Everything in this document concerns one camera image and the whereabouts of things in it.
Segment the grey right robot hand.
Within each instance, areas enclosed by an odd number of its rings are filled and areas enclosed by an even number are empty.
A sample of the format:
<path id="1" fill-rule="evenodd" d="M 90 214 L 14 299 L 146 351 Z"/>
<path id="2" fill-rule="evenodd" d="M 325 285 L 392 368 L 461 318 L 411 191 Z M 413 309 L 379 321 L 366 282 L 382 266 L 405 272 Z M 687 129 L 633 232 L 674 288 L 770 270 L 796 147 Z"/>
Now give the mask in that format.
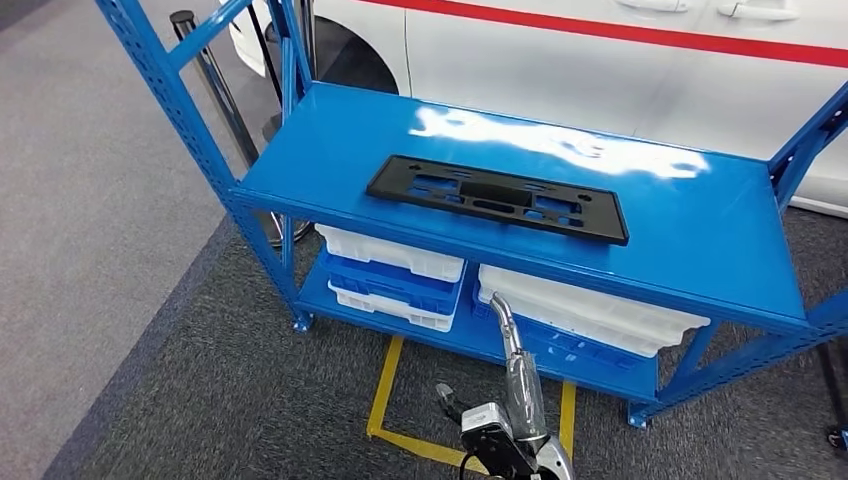
<path id="1" fill-rule="evenodd" d="M 532 445 L 544 442 L 548 438 L 548 429 L 541 381 L 534 357 L 523 346 L 518 325 L 506 299 L 495 292 L 489 306 L 498 317 L 503 337 L 506 358 L 505 404 L 487 403 L 469 407 L 458 399 L 450 386 L 439 383 L 436 385 L 436 393 L 440 408 L 464 432 L 494 425 L 518 442 Z"/>

